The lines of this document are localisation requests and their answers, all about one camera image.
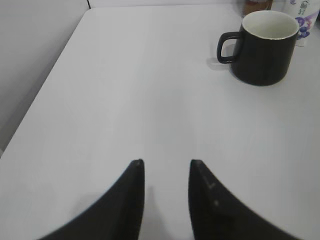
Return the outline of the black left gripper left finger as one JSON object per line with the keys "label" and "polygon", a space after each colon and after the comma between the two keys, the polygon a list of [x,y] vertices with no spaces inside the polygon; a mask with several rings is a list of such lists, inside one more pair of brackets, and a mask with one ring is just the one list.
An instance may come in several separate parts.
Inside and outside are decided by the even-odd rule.
{"label": "black left gripper left finger", "polygon": [[43,239],[137,240],[144,203],[145,166],[142,159],[136,159],[100,199]]}

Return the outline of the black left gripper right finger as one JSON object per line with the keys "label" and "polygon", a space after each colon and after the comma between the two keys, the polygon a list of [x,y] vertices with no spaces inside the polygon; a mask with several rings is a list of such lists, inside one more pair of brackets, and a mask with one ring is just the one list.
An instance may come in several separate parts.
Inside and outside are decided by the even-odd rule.
{"label": "black left gripper right finger", "polygon": [[196,240],[294,240],[238,200],[202,160],[189,167],[188,207]]}

